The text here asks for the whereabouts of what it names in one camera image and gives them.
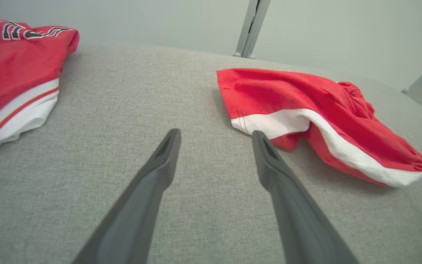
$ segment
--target red stripe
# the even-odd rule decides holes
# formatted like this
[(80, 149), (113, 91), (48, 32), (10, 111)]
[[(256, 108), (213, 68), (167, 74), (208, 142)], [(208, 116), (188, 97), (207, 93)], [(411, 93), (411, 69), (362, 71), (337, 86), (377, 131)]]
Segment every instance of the red stripe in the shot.
[(0, 123), (0, 129), (1, 127), (3, 127), (11, 118), (13, 118), (18, 112), (22, 111), (22, 109), (24, 109), (25, 107), (29, 106), (30, 104), (32, 104), (33, 102), (37, 101), (38, 99), (45, 97), (49, 94), (52, 94), (54, 92), (56, 92), (58, 90), (57, 88), (54, 88), (48, 92), (44, 92), (43, 94), (32, 98), (31, 100), (29, 100), (28, 102), (26, 102), (25, 104), (21, 105), (18, 109), (14, 110), (14, 112), (12, 112), (10, 115), (8, 115), (1, 123)]

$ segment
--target stitching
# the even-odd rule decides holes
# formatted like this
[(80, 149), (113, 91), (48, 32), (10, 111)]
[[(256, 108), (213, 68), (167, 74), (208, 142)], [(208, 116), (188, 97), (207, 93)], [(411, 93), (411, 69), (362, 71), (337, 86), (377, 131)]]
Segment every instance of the stitching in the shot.
[(242, 114), (242, 119), (243, 119), (243, 125), (245, 126), (245, 131), (247, 131), (247, 134), (250, 135), (250, 133), (247, 130), (247, 125), (245, 124), (245, 117), (243, 116), (242, 109), (241, 109), (241, 114)]
[(237, 109), (237, 107), (236, 107), (236, 112), (237, 112), (237, 115), (239, 116), (237, 118), (239, 119), (239, 125), (241, 126), (241, 131), (243, 131), (242, 124), (240, 122), (240, 113), (239, 113), (239, 110)]

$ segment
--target textured gray fabric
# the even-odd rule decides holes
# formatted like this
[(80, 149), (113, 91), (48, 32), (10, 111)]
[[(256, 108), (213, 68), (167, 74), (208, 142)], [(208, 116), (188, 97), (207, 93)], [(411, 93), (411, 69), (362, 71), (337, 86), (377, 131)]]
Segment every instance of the textured gray fabric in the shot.
[[(282, 263), (251, 137), (230, 125), (216, 70), (296, 70), (356, 83), (422, 153), (422, 108), (384, 85), (289, 65), (159, 47), (83, 47), (39, 129), (0, 147), (0, 263), (68, 263), (171, 128), (182, 130), (150, 263)], [(280, 154), (362, 263), (422, 263), (422, 180), (379, 187), (300, 140)]]

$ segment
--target gray upholstered table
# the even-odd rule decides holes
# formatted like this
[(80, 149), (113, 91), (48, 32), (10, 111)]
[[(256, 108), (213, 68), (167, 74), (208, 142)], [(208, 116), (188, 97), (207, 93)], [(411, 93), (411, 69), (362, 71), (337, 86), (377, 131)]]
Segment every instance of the gray upholstered table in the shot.
[[(283, 262), (251, 137), (231, 127), (218, 90), (216, 70), (229, 67), (353, 82), (422, 153), (422, 108), (373, 80), (180, 49), (82, 47), (65, 62), (46, 124), (0, 147), (0, 263), (70, 262), (173, 127), (181, 152), (149, 262)], [(422, 263), (422, 180), (403, 189), (363, 182), (302, 139), (280, 153), (362, 263)]]

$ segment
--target white stripe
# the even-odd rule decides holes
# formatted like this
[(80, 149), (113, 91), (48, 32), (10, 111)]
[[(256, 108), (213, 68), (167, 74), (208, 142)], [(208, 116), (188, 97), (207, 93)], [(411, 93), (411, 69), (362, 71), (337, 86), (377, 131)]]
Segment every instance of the white stripe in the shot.
[(309, 109), (283, 109), (268, 115), (253, 114), (231, 119), (232, 126), (252, 134), (263, 131), (271, 140), (288, 133), (303, 132), (310, 122), (322, 133), (331, 154), (363, 174), (393, 187), (403, 187), (422, 178), (422, 172), (383, 167), (378, 161), (342, 138), (317, 112)]
[(58, 91), (38, 99), (15, 114), (0, 129), (0, 145), (17, 140), (22, 132), (43, 125), (57, 99)]
[(21, 107), (23, 104), (27, 103), (28, 101), (32, 100), (33, 98), (48, 92), (50, 90), (53, 90), (54, 88), (58, 87), (58, 79), (51, 80), (49, 82), (45, 82), (43, 84), (37, 85), (34, 88), (31, 88), (30, 90), (20, 94), (18, 97), (11, 100), (7, 105), (5, 105), (0, 110), (0, 123), (12, 112), (17, 110), (19, 107)]

